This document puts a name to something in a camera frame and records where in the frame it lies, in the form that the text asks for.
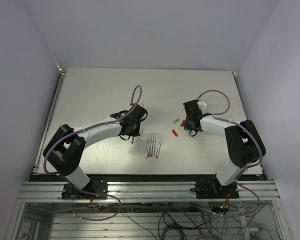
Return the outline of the light green end white pen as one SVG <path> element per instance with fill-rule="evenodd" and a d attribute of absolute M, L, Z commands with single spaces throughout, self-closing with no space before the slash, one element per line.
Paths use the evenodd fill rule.
<path fill-rule="evenodd" d="M 151 135 L 147 136 L 146 149 L 145 149 L 145 158 L 147 159 L 150 156 L 150 144 L 151 144 Z"/>

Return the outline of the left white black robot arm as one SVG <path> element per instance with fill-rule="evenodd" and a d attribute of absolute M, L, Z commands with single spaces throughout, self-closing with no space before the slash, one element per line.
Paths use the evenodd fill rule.
<path fill-rule="evenodd" d="M 73 128 L 68 124 L 60 126 L 43 151 L 43 168 L 46 174 L 47 163 L 56 173 L 65 178 L 75 194 L 86 199 L 92 193 L 105 197 L 106 189 L 96 185 L 80 167 L 84 150 L 91 145 L 108 138 L 127 136 L 128 139 L 140 136 L 141 122 L 148 116 L 148 111 L 138 103 L 129 110 L 111 114 L 94 125 Z"/>

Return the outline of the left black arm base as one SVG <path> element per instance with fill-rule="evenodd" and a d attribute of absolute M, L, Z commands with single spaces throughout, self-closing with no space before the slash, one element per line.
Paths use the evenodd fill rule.
<path fill-rule="evenodd" d="M 105 200 L 107 193 L 108 185 L 103 180 L 90 181 L 83 189 L 77 189 L 72 183 L 67 183 L 63 186 L 61 198 L 63 200 L 87 200 L 94 197 L 98 200 Z"/>

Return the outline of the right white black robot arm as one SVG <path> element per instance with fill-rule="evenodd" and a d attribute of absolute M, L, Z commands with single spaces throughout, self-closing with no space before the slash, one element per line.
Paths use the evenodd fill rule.
<path fill-rule="evenodd" d="M 237 122 L 204 113 L 196 99 L 183 103 L 183 107 L 186 113 L 184 126 L 190 135 L 208 132 L 226 141 L 229 160 L 207 187 L 214 197 L 221 198 L 234 188 L 235 181 L 248 167 L 265 156 L 265 145 L 251 120 Z"/>

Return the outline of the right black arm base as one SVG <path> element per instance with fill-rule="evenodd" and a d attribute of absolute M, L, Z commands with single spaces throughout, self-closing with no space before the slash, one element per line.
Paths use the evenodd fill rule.
<path fill-rule="evenodd" d="M 199 181 L 190 189 L 197 199 L 238 199 L 239 191 L 235 183 L 223 186 L 217 180 Z"/>

